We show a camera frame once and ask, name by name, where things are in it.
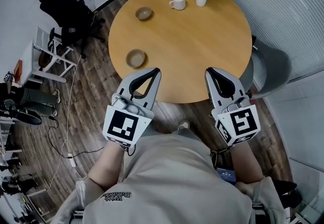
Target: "power strip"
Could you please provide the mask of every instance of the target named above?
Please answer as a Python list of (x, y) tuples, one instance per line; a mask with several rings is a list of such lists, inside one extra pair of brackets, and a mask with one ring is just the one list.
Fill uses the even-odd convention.
[(71, 158), (69, 158), (71, 166), (76, 167), (76, 163), (75, 163), (75, 160), (73, 158), (73, 154), (67, 154), (67, 155), (68, 155), (68, 157), (71, 157)]

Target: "white mug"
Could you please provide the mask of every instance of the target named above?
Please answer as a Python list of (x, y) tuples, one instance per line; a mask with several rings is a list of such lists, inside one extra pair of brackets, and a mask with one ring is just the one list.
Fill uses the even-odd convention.
[(183, 10), (186, 7), (186, 0), (172, 0), (169, 2), (171, 8), (176, 10)]

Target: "cable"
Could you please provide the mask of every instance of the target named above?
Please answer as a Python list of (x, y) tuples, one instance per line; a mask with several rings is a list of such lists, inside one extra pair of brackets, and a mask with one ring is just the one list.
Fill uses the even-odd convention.
[(72, 85), (71, 85), (71, 90), (70, 90), (69, 104), (68, 104), (68, 108), (67, 108), (66, 140), (67, 140), (67, 152), (68, 152), (68, 154), (70, 153), (70, 142), (69, 142), (69, 114), (70, 114), (71, 95), (72, 95), (72, 88), (73, 88), (73, 84), (74, 84), (74, 77), (75, 77), (75, 74), (76, 74), (76, 71), (77, 71), (77, 67), (78, 67), (78, 65), (80, 63), (81, 57), (82, 56), (80, 56), (79, 61), (76, 64), (76, 68), (75, 68), (74, 75), (73, 75), (73, 78), (72, 78)]
[(129, 147), (124, 147), (124, 146), (120, 146), (121, 148), (122, 148), (122, 150), (124, 150), (125, 152), (127, 152), (127, 155), (129, 156), (129, 157), (131, 157), (134, 153), (135, 153), (135, 151), (136, 151), (136, 144), (135, 144), (135, 146), (134, 146), (134, 151), (132, 152), (132, 154), (130, 155), (130, 148)]
[(55, 178), (57, 172), (59, 171), (59, 168), (60, 168), (60, 165), (61, 165), (61, 158), (62, 158), (62, 154), (63, 154), (63, 147), (64, 147), (66, 141), (67, 141), (67, 140), (64, 140), (64, 142), (63, 142), (62, 149), (61, 149), (61, 156), (60, 156), (60, 160), (59, 160), (59, 165), (57, 166), (57, 168), (56, 168), (56, 172), (55, 172), (55, 174), (53, 175), (53, 178), (52, 178), (51, 183), (50, 183), (50, 186), (49, 186), (49, 190), (51, 189), (51, 187), (52, 187), (52, 183), (53, 183), (53, 180), (54, 180), (54, 178)]
[(81, 155), (81, 154), (83, 154), (83, 153), (94, 153), (94, 152), (98, 152), (98, 151), (100, 151), (100, 150), (102, 150), (102, 149), (104, 148), (104, 147), (102, 147), (102, 148), (100, 148), (100, 149), (98, 149), (98, 150), (95, 150), (95, 151), (83, 151), (83, 152), (80, 152), (80, 153), (76, 154), (74, 157), (64, 156), (63, 153), (60, 153), (60, 152), (58, 151), (58, 149), (53, 145), (53, 143), (52, 143), (52, 141), (51, 141), (51, 139), (50, 139), (50, 134), (49, 134), (50, 129), (51, 129), (51, 128), (53, 128), (53, 129), (57, 129), (57, 128), (59, 127), (59, 122), (58, 122), (57, 120), (55, 120), (55, 121), (56, 121), (57, 125), (56, 125), (56, 126), (50, 126), (50, 127), (48, 128), (48, 130), (47, 130), (47, 138), (48, 138), (48, 140), (49, 140), (49, 142), (50, 142), (52, 148), (55, 149), (55, 151), (60, 155), (60, 157), (63, 157), (63, 158), (66, 158), (66, 159), (71, 159), (71, 158), (75, 158), (75, 157), (77, 157), (77, 156), (79, 156), (79, 155)]
[(93, 22), (95, 21), (95, 17), (96, 17), (96, 15), (97, 15), (97, 13), (98, 13), (98, 12), (96, 12), (95, 15), (93, 16), (93, 20), (92, 20), (92, 22), (91, 22), (90, 27), (92, 26)]

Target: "shoe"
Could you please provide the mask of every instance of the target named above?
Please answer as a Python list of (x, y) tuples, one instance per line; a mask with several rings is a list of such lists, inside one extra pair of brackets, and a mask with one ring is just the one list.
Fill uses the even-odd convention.
[(51, 114), (52, 117), (56, 117), (58, 114), (57, 109), (54, 109), (54, 112)]
[(190, 123), (188, 120), (183, 120), (180, 122), (178, 129), (189, 129), (190, 128)]
[(61, 102), (60, 90), (59, 89), (55, 89), (53, 95), (56, 96), (56, 103), (59, 104)]

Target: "gray chair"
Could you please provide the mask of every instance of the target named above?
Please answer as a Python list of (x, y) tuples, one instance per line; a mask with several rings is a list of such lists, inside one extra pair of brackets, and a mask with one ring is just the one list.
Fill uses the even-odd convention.
[(251, 75), (260, 91), (252, 95), (252, 100), (260, 99), (281, 89), (289, 81), (292, 65), (289, 56), (282, 50), (271, 48), (256, 40), (247, 69), (240, 80), (246, 91), (250, 88)]
[(245, 71), (239, 78), (239, 80), (241, 81), (241, 83), (243, 85), (245, 93), (248, 92), (248, 90), (251, 88), (251, 86), (253, 84), (253, 73), (254, 73), (253, 60), (252, 60), (252, 58), (250, 58)]

